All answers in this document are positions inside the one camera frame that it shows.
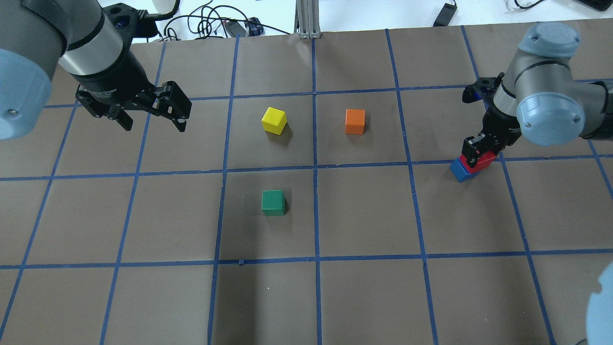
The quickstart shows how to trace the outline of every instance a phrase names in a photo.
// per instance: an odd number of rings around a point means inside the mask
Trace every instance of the grid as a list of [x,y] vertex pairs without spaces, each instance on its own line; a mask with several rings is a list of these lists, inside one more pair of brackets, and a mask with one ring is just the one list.
[[[465,40],[466,49],[468,50],[468,54],[470,56],[471,64],[474,69],[475,77],[479,77],[479,73],[477,70],[477,66],[473,57],[473,52],[471,51],[471,45],[466,35],[466,31],[464,27],[461,27],[462,34]],[[421,215],[419,209],[419,198],[416,191],[415,180],[414,180],[414,172],[413,167],[416,165],[448,165],[452,161],[451,160],[425,160],[425,161],[414,161],[411,159],[411,152],[408,142],[408,135],[405,126],[405,118],[403,111],[403,104],[401,99],[401,91],[406,90],[428,90],[428,89],[444,89],[444,88],[463,88],[464,85],[434,85],[434,86],[424,86],[424,87],[400,87],[398,81],[398,72],[396,69],[396,62],[394,58],[394,48],[393,42],[390,38],[390,34],[388,30],[385,30],[387,46],[389,49],[389,58],[392,65],[392,72],[394,75],[394,88],[375,88],[375,89],[363,89],[363,90],[338,90],[338,91],[317,91],[317,79],[316,79],[316,40],[311,41],[311,70],[312,70],[312,91],[309,93],[276,93],[276,94],[262,94],[262,95],[234,95],[234,87],[235,87],[235,76],[237,69],[237,57],[238,50],[240,48],[240,38],[235,40],[234,47],[234,55],[233,55],[233,63],[232,63],[232,78],[231,78],[231,86],[229,96],[213,96],[213,97],[201,97],[201,98],[192,98],[192,101],[205,101],[205,100],[214,100],[214,99],[227,99],[229,100],[229,108],[227,112],[227,125],[226,125],[226,133],[225,133],[225,143],[224,143],[224,155],[223,155],[223,168],[222,169],[211,169],[205,171],[156,171],[156,172],[141,172],[140,166],[142,163],[143,152],[145,150],[145,144],[147,141],[147,133],[149,127],[150,116],[147,115],[147,119],[145,122],[145,127],[142,135],[142,140],[140,144],[140,152],[138,157],[138,162],[136,165],[136,170],[134,173],[121,173],[121,174],[82,174],[82,175],[56,175],[56,171],[58,168],[58,164],[64,150],[64,146],[66,143],[67,136],[70,131],[70,127],[72,121],[74,119],[75,111],[78,107],[78,104],[63,104],[63,105],[52,105],[47,106],[47,108],[72,108],[72,112],[70,115],[70,119],[66,126],[66,130],[64,132],[63,141],[60,145],[59,152],[57,154],[55,164],[53,166],[53,171],[50,176],[37,176],[37,177],[3,177],[0,178],[0,182],[4,181],[28,181],[28,180],[45,180],[48,181],[47,189],[44,194],[44,198],[40,205],[36,223],[32,230],[31,236],[29,238],[28,246],[26,248],[25,255],[20,265],[0,265],[1,270],[17,270],[17,280],[15,281],[14,288],[12,290],[12,294],[10,296],[9,304],[4,314],[4,318],[2,320],[2,325],[0,327],[0,339],[4,333],[5,327],[7,325],[7,321],[10,317],[11,309],[13,302],[15,300],[15,295],[18,292],[21,277],[23,275],[24,270],[27,269],[58,269],[58,268],[113,268],[113,278],[110,286],[109,297],[106,305],[104,323],[102,325],[102,333],[100,337],[100,344],[105,343],[105,336],[107,325],[109,322],[109,315],[111,311],[111,306],[113,303],[113,296],[115,292],[115,286],[117,282],[117,277],[120,268],[122,267],[147,267],[147,266],[212,266],[213,267],[213,279],[211,285],[211,296],[210,296],[210,311],[209,311],[209,320],[208,320],[208,343],[212,342],[212,334],[213,334],[213,321],[215,319],[215,300],[216,300],[216,292],[217,292],[217,276],[218,276],[218,268],[220,265],[238,265],[239,260],[220,260],[219,259],[219,251],[221,246],[221,237],[222,237],[222,223],[223,223],[223,214],[224,214],[224,199],[226,192],[226,179],[229,173],[243,173],[243,172],[252,172],[252,171],[287,171],[287,170],[312,170],[313,171],[313,211],[314,211],[314,255],[308,257],[286,257],[286,258],[265,258],[265,259],[252,259],[252,260],[244,260],[245,265],[259,265],[259,264],[269,264],[269,263],[290,263],[290,262],[315,262],[316,269],[316,310],[317,310],[317,341],[318,344],[323,344],[325,339],[322,337],[322,308],[321,308],[321,262],[331,262],[331,261],[356,261],[356,260],[421,260],[423,262],[423,272],[424,272],[424,286],[427,297],[427,305],[428,312],[430,316],[430,326],[432,328],[432,337],[434,344],[438,344],[438,334],[436,330],[436,317],[435,317],[435,309],[433,305],[433,297],[430,286],[430,276],[428,272],[428,259],[433,258],[480,258],[480,257],[526,257],[530,266],[530,272],[533,278],[534,288],[536,290],[536,294],[538,297],[539,307],[541,309],[541,313],[543,316],[543,320],[545,323],[545,327],[547,330],[547,335],[549,337],[549,342],[551,344],[555,344],[556,341],[554,339],[554,334],[552,332],[552,328],[549,323],[549,318],[547,315],[547,310],[545,303],[543,301],[543,296],[541,295],[541,288],[539,286],[538,276],[536,274],[535,266],[533,263],[533,257],[542,256],[542,255],[562,255],[562,254],[608,254],[613,253],[613,248],[600,248],[600,249],[566,249],[566,250],[531,250],[528,244],[527,236],[524,231],[524,227],[522,225],[522,216],[519,211],[519,207],[517,205],[514,189],[512,186],[512,181],[509,176],[509,172],[506,166],[507,162],[510,161],[540,161],[540,160],[595,160],[604,183],[608,189],[609,194],[613,198],[613,188],[611,187],[610,180],[605,172],[603,164],[601,162],[602,158],[613,158],[613,155],[603,155],[598,154],[596,151],[596,147],[590,141],[589,146],[592,151],[592,155],[578,155],[578,156],[563,156],[563,157],[521,157],[521,158],[505,158],[501,153],[500,157],[497,159],[500,162],[504,177],[506,179],[506,184],[508,186],[509,195],[511,197],[512,206],[516,215],[517,224],[519,226],[519,231],[523,240],[524,250],[523,251],[506,251],[506,252],[464,252],[464,253],[428,253],[426,250],[426,243],[424,241],[424,234],[422,232],[421,225]],[[158,64],[158,72],[156,74],[155,84],[157,85],[160,78],[161,68],[164,61],[164,55],[166,52],[166,43],[162,46],[162,52],[159,59]],[[583,82],[591,82],[592,80],[581,80]],[[371,93],[371,92],[381,92],[381,91],[393,91],[396,94],[397,102],[398,102],[398,110],[400,113],[400,125],[403,136],[403,144],[404,150],[406,154],[406,161],[390,161],[390,162],[382,162],[382,163],[349,163],[349,164],[340,164],[340,165],[320,165],[318,163],[317,158],[317,96],[318,95],[334,95],[334,94],[343,94],[343,93]],[[228,158],[228,150],[229,150],[229,137],[230,137],[230,126],[231,126],[231,117],[232,117],[232,106],[235,99],[242,98],[267,98],[267,97],[291,97],[291,96],[305,96],[311,95],[312,103],[313,103],[313,164],[312,165],[302,165],[302,166],[271,166],[265,168],[235,168],[229,169],[227,167],[227,158]],[[406,254],[406,255],[345,255],[345,256],[321,256],[319,252],[319,205],[318,205],[318,171],[320,169],[344,169],[344,168],[363,168],[363,167],[377,167],[377,166],[406,166],[409,171],[409,183],[411,186],[411,194],[413,198],[414,205],[414,213],[416,217],[417,223],[417,232],[419,237],[419,254]],[[214,260],[194,260],[194,261],[177,261],[177,262],[123,262],[122,254],[123,247],[126,240],[126,234],[128,232],[128,225],[130,222],[130,216],[132,212],[132,206],[134,204],[134,198],[137,191],[137,185],[139,181],[139,177],[142,176],[164,176],[164,175],[179,175],[179,174],[213,174],[213,173],[221,173],[223,176],[223,182],[221,187],[221,197],[219,200],[219,215],[218,215],[218,227],[217,227],[217,236],[216,236],[216,245],[215,245],[215,258]],[[123,232],[121,234],[120,246],[117,252],[117,258],[114,263],[112,262],[102,262],[102,263],[76,263],[76,264],[27,264],[29,252],[31,250],[32,244],[34,242],[34,238],[36,236],[36,232],[40,223],[40,219],[42,213],[45,208],[45,203],[47,202],[47,197],[49,196],[51,185],[55,180],[62,179],[95,179],[95,178],[107,178],[107,177],[132,177],[134,179],[132,184],[131,195],[129,199],[128,209],[126,211],[126,217],[123,227]]]

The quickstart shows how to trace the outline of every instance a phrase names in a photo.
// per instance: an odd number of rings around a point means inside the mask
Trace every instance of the metal post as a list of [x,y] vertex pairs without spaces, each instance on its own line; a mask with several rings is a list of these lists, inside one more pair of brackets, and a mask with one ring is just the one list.
[[320,38],[319,0],[296,0],[294,32],[304,39]]

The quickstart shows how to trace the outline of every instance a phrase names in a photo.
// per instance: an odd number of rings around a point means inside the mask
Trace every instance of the orange cube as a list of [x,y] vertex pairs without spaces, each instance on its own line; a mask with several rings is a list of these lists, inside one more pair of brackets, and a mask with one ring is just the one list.
[[345,134],[364,134],[365,126],[365,110],[347,109],[347,113],[345,114]]

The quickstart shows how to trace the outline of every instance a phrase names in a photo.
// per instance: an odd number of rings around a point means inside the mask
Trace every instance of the white floor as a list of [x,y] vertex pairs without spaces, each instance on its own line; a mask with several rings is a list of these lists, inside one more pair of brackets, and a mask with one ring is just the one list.
[[[596,11],[576,0],[545,0],[530,10],[516,8],[513,0],[456,0],[458,9],[450,25],[478,25],[492,23],[522,23],[588,18],[613,18],[613,6],[605,12]],[[536,0],[518,0],[526,5]],[[109,6],[117,0],[99,0]],[[124,3],[150,12],[168,11],[173,0],[124,0]],[[179,15],[189,14],[207,1],[182,0]],[[384,28],[419,28],[432,26],[445,0],[319,0],[321,31],[360,31]],[[294,0],[214,0],[211,6],[230,5],[242,10],[247,17],[257,17],[262,24],[292,32],[294,29]],[[220,15],[241,18],[229,8],[218,9]],[[180,39],[193,39],[187,19],[175,20],[173,27]],[[195,27],[198,19],[192,19]],[[267,29],[266,35],[279,34]]]

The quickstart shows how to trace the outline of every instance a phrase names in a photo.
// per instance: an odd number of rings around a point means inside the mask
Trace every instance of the power adapter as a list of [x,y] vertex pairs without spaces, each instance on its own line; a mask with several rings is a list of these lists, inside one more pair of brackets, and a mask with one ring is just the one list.
[[445,4],[434,21],[434,26],[447,26],[457,10],[457,5]]

